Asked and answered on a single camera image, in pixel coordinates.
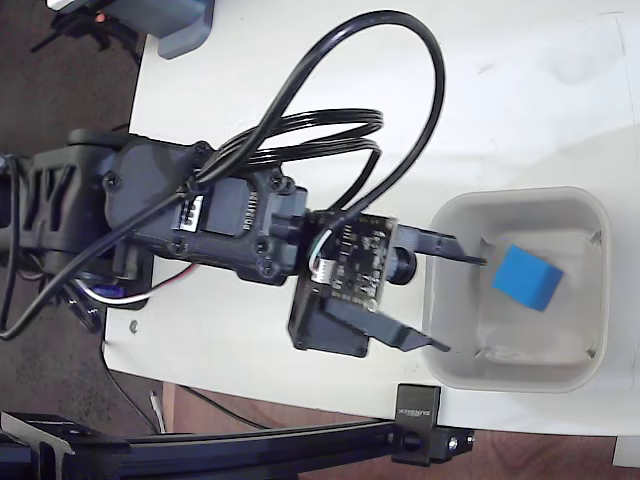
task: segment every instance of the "metal bracket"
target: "metal bracket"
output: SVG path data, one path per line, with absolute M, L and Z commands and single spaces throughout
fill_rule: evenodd
M 367 337 L 373 337 L 385 345 L 403 352 L 431 345 L 442 352 L 450 348 L 422 332 L 401 323 L 381 312 L 371 312 L 358 305 L 329 298 L 324 311 L 342 323 L 346 323 Z
M 2 413 L 2 430 L 31 448 L 38 480 L 118 478 L 130 444 L 57 415 Z
M 473 430 L 437 424 L 439 407 L 440 387 L 398 385 L 392 461 L 428 467 L 473 449 Z

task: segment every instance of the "screw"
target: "screw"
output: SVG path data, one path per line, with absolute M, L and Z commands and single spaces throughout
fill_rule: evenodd
M 112 171 L 108 171 L 104 174 L 103 181 L 104 188 L 107 190 L 117 190 L 118 188 L 120 188 L 120 184 L 122 183 L 120 177 Z
M 269 179 L 269 184 L 273 190 L 280 190 L 285 185 L 284 177 L 281 173 L 274 173 Z
M 258 238 L 256 240 L 255 250 L 258 255 L 264 255 L 269 251 L 269 240 L 266 238 Z
M 280 193 L 282 195 L 291 195 L 296 191 L 296 183 L 293 181 L 291 177 L 284 177 L 282 182 L 282 188 L 280 189 Z
M 193 153 L 196 158 L 204 158 L 209 153 L 209 150 L 209 144 L 207 142 L 200 141 L 195 144 Z
M 265 260 L 260 264 L 260 271 L 265 277 L 270 277 L 275 272 L 273 262 L 271 260 Z
M 169 250 L 170 253 L 172 253 L 177 257 L 180 257 L 185 253 L 187 253 L 188 249 L 189 249 L 188 245 L 180 237 L 174 238 L 173 240 L 171 240 L 171 242 L 167 244 L 167 250 Z

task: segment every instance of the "gray object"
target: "gray object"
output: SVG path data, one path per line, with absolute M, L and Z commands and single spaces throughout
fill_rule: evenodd
M 447 355 L 424 351 L 436 379 L 468 390 L 564 393 L 596 373 L 607 344 L 612 238 L 596 197 L 573 187 L 468 193 L 446 203 L 431 227 L 488 260 L 482 269 L 439 259 L 427 268 L 423 330 L 451 345 Z M 511 245 L 564 271 L 544 312 L 491 286 Z
M 76 0 L 62 12 L 95 8 L 95 0 Z M 159 39 L 158 55 L 172 59 L 191 52 L 209 37 L 215 0 L 115 0 L 102 11 L 125 25 Z

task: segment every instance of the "white wire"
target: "white wire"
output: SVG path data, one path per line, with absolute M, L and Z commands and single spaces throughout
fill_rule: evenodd
M 320 254 L 320 250 L 322 250 L 322 246 L 324 245 L 324 242 L 327 241 L 327 239 L 331 236 L 332 233 L 333 233 L 332 230 L 327 230 L 326 232 L 324 232 L 322 237 L 320 237 L 320 240 L 318 240 L 318 243 L 316 243 L 315 246 L 313 247 L 313 250 L 311 250 L 311 255 L 309 255 L 309 270 L 311 272 L 316 271 L 316 268 L 315 268 L 316 258 L 318 258 L 318 255 Z
M 151 408 L 153 408 L 153 411 L 158 418 L 160 433 L 167 433 L 167 425 L 164 422 L 164 414 L 162 413 L 162 405 L 160 404 L 160 398 L 158 398 L 158 394 L 151 390 L 149 392 L 149 400 L 151 400 Z
M 76 285 L 87 294 L 87 296 L 93 298 L 95 301 L 104 303 L 105 305 L 129 305 L 130 303 L 141 302 L 147 300 L 153 295 L 153 291 L 141 293 L 140 295 L 132 295 L 131 297 L 124 298 L 110 298 L 100 295 L 89 288 L 89 286 L 82 280 L 76 280 Z

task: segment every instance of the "circuit board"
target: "circuit board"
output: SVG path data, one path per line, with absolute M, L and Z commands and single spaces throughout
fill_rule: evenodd
M 395 219 L 360 215 L 333 233 L 321 253 L 333 298 L 377 310 L 396 229 Z

